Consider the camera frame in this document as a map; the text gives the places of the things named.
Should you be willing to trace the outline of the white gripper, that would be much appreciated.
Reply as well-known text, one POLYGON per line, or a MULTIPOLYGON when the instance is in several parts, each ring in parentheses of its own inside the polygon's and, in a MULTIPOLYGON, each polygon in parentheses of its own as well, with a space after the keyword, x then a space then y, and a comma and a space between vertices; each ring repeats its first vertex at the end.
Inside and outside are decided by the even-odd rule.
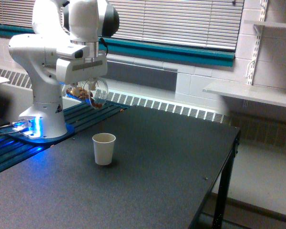
POLYGON ((101 53, 94 60, 77 59, 69 60, 59 58, 56 62, 56 79, 63 84, 72 84, 89 80, 89 91, 96 90, 96 77, 107 74, 107 58, 101 53))

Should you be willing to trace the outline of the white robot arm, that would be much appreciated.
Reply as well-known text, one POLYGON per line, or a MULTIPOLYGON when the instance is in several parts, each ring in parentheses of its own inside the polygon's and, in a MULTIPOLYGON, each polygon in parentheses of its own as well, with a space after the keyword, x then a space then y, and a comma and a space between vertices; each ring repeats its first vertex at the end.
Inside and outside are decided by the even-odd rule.
POLYGON ((62 85, 103 77, 107 58, 99 38, 119 29, 118 11, 106 0, 37 0, 32 34, 15 35, 9 53, 28 74, 32 105, 19 115, 27 127, 17 126, 29 139, 65 135, 62 85))

